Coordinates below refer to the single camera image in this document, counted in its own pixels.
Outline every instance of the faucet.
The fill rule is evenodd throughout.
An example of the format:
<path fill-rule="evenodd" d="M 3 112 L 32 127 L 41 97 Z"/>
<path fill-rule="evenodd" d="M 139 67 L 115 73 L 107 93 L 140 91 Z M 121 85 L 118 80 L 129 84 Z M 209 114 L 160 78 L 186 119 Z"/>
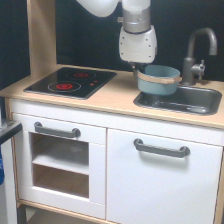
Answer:
<path fill-rule="evenodd" d="M 202 60 L 200 64 L 194 64 L 195 58 L 193 54 L 196 37 L 205 34 L 208 35 L 210 41 L 209 55 L 217 55 L 217 39 L 212 29 L 203 28 L 193 32 L 189 40 L 187 57 L 184 58 L 182 81 L 180 82 L 181 85 L 193 86 L 195 85 L 194 75 L 198 75 L 199 79 L 202 79 L 202 76 L 204 75 L 204 60 Z"/>

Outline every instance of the stovetop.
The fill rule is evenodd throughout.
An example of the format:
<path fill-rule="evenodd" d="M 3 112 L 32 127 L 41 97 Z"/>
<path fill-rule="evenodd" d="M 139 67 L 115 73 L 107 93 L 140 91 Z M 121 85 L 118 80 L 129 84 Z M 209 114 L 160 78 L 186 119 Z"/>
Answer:
<path fill-rule="evenodd" d="M 61 68 L 35 84 L 25 92 L 88 99 L 116 73 L 77 68 Z"/>

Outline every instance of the sink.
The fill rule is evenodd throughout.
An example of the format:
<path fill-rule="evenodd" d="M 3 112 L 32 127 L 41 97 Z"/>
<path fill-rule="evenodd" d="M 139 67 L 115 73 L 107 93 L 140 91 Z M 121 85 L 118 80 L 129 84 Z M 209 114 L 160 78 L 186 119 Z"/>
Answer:
<path fill-rule="evenodd" d="M 140 107 L 169 110 L 198 115 L 217 113 L 222 94 L 211 89 L 178 86 L 168 96 L 140 93 L 134 103 Z"/>

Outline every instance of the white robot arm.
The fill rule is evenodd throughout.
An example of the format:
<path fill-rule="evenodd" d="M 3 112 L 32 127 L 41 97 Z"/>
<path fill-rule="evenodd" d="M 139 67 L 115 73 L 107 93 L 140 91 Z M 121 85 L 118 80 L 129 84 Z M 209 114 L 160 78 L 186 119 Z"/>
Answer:
<path fill-rule="evenodd" d="M 86 10 L 98 17 L 112 14 L 119 0 L 77 0 Z M 151 25 L 151 0 L 120 0 L 123 8 L 123 27 L 119 51 L 124 61 L 149 64 L 157 53 L 155 29 Z"/>

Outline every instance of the countertop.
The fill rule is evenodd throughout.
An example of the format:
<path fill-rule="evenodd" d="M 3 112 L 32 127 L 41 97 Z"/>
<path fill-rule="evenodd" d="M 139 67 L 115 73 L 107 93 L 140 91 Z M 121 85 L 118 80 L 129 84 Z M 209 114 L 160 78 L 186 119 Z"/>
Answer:
<path fill-rule="evenodd" d="M 214 115 L 202 116 L 136 106 L 133 101 L 140 91 L 137 88 L 137 81 L 130 72 L 117 72 L 117 76 L 87 100 L 25 93 L 23 91 L 43 77 L 28 76 L 2 90 L 0 96 L 224 129 L 224 82 L 201 81 L 196 84 L 195 87 L 214 89 L 223 95 L 218 112 Z"/>

